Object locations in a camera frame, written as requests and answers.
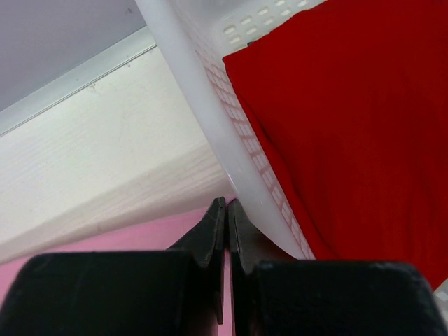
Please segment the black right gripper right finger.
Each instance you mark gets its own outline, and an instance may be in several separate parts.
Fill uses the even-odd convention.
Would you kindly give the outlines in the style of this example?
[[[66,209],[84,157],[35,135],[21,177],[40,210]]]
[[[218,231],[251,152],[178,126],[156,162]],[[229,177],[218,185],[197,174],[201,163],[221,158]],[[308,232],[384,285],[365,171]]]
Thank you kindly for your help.
[[[296,260],[227,208],[236,335],[446,335],[427,281],[411,265]]]

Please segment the pink polo shirt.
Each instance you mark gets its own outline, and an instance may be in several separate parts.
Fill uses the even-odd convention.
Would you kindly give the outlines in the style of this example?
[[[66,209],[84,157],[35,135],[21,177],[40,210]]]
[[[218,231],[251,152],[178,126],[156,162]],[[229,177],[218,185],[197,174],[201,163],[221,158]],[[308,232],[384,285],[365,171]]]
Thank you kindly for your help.
[[[114,231],[98,234],[70,244],[58,245],[46,250],[56,252],[88,251],[140,251],[167,249],[197,224],[206,212],[200,208],[157,220],[147,221]],[[232,280],[230,253],[224,252],[223,262],[223,324],[217,327],[217,335],[234,335],[232,307]]]

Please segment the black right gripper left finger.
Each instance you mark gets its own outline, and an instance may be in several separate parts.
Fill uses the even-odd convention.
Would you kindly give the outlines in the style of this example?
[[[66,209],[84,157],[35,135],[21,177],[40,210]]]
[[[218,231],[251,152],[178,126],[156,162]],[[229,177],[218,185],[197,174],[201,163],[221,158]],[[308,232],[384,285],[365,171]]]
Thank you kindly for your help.
[[[18,272],[2,335],[216,335],[225,199],[163,251],[44,253]]]

